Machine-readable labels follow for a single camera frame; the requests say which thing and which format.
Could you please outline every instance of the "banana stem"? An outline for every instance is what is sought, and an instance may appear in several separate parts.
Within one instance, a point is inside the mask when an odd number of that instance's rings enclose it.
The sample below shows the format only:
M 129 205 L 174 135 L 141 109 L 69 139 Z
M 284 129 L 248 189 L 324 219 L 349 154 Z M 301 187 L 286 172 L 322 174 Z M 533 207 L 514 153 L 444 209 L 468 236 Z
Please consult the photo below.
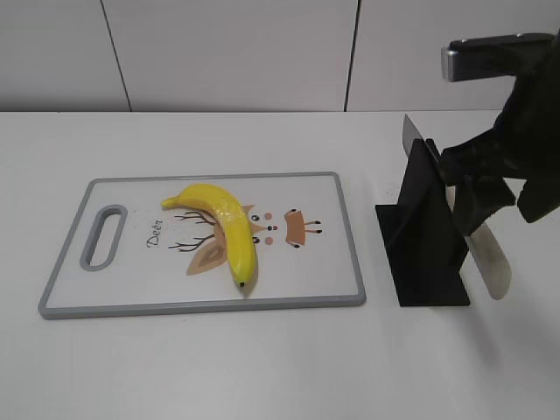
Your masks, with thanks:
M 175 208 L 177 207 L 177 200 L 179 197 L 170 197 L 169 199 L 164 199 L 161 202 L 161 207 L 164 209 Z

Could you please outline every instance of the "cutting board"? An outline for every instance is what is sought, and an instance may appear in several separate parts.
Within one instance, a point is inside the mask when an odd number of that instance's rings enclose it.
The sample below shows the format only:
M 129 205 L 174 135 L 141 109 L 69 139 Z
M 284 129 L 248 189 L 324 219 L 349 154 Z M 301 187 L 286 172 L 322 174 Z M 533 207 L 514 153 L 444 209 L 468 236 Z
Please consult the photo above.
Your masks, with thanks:
M 258 273 L 240 290 L 220 226 L 162 210 L 193 183 L 230 191 L 251 221 Z M 87 187 L 38 309 L 46 319 L 360 305 L 366 295 L 333 172 L 105 178 Z

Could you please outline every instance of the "yellow banana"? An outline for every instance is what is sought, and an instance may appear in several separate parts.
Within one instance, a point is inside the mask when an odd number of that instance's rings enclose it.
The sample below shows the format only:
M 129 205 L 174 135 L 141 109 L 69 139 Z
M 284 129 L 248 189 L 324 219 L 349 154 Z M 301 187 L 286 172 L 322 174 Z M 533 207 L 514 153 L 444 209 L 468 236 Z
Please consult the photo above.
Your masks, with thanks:
M 210 213 L 226 237 L 227 260 L 239 287 L 252 279 L 256 267 L 256 251 L 249 219 L 239 201 L 216 185 L 192 184 L 177 197 L 162 201 L 163 209 L 191 207 Z

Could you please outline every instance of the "kitchen knife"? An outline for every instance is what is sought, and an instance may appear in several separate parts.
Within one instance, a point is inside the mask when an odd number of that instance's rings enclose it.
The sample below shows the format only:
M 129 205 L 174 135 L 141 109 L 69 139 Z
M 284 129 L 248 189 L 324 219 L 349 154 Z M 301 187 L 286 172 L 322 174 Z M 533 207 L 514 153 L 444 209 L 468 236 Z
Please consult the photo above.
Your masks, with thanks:
M 410 155 L 412 144 L 417 138 L 424 140 L 409 116 L 405 114 L 402 123 L 402 147 L 406 156 Z M 445 197 L 450 209 L 453 210 L 454 186 L 445 188 Z M 465 237 L 465 242 L 479 268 L 488 293 L 496 300 L 502 299 L 508 293 L 512 273 L 508 259 L 494 234 L 486 223 L 482 223 L 470 236 Z

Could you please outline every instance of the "white table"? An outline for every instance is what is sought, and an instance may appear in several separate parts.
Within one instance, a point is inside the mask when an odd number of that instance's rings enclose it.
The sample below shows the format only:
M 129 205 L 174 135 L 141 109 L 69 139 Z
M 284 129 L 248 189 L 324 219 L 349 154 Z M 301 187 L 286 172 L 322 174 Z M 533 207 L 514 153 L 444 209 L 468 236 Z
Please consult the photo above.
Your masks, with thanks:
M 495 112 L 412 112 L 440 148 Z M 560 212 L 489 225 L 514 281 L 467 308 L 400 308 L 373 205 L 396 201 L 403 113 L 0 115 L 0 418 L 558 419 Z M 87 182 L 339 173 L 367 302 L 348 308 L 43 320 Z M 519 191 L 519 183 L 514 185 Z

